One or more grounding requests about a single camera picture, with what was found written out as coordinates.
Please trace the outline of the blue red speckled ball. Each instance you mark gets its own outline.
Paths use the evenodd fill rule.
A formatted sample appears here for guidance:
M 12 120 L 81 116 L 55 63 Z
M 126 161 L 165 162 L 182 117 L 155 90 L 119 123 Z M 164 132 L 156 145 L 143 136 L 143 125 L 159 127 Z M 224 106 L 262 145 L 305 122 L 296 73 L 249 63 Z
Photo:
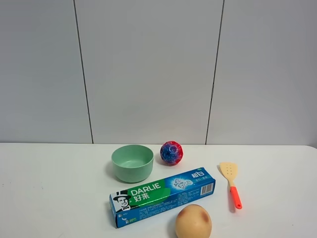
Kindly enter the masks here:
M 176 141 L 168 141 L 161 146 L 160 157 L 166 164 L 175 166 L 183 158 L 182 146 Z

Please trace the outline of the beige peach-like fruit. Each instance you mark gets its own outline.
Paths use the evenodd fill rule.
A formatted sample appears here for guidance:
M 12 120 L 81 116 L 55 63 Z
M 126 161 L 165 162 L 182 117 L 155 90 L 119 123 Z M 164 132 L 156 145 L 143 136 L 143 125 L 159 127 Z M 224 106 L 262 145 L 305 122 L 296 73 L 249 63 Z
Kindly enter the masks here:
M 197 204 L 184 207 L 175 220 L 175 233 L 178 238 L 209 238 L 211 230 L 210 215 Z

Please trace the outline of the green plastic bowl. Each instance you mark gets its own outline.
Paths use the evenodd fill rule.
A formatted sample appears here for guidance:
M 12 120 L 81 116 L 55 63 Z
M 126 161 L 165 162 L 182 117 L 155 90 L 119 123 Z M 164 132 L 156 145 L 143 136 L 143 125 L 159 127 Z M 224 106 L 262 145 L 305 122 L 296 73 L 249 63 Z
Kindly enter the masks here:
M 111 162 L 113 173 L 119 180 L 137 183 L 152 173 L 154 153 L 143 145 L 126 145 L 112 153 Z

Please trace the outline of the blue green toothpaste box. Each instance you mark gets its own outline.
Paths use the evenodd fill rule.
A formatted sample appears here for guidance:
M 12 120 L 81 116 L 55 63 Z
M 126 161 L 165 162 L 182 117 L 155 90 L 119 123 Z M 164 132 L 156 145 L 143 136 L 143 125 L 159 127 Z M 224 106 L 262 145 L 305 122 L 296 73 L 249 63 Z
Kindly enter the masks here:
M 115 226 L 122 228 L 214 193 L 216 180 L 197 168 L 109 195 Z

